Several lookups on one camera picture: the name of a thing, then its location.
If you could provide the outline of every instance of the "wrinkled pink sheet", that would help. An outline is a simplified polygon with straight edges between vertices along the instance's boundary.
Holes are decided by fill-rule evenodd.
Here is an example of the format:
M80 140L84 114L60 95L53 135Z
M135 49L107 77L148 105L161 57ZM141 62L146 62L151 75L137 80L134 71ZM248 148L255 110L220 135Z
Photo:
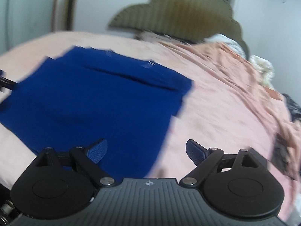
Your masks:
M61 32L6 53L0 57L0 68L7 72L9 79L20 81L32 73L45 56L58 57L74 45L111 49L129 57L153 60L194 80L179 116L171 120L163 148L148 177L180 179L194 169L185 151L188 139L206 148L218 147L234 154L252 146L269 159L275 132L280 132L288 141L291 171L296 171L300 160L300 123L289 121L282 96L258 85L253 67L222 44L175 46L108 35ZM2 125L0 151L0 182L11 188L35 156ZM279 217L286 220L299 183L291 181L272 165L269 169L285 190Z

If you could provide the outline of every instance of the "blue shirt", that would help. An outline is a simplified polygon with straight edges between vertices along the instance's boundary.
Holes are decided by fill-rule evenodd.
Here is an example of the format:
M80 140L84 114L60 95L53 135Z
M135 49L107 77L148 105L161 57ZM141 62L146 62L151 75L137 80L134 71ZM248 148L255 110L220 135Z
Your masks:
M35 153L105 138L98 165L118 180L142 178L191 86L160 64L75 47L20 82L0 104L0 122Z

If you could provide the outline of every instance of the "olive green headboard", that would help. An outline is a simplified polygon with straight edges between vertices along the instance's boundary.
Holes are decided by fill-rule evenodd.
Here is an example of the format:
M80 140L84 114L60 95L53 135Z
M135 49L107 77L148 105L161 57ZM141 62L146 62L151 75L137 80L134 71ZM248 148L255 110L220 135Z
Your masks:
M194 42L221 33L239 43L249 56L240 25L232 19L226 0L151 0L149 4L125 8L109 26L153 31Z

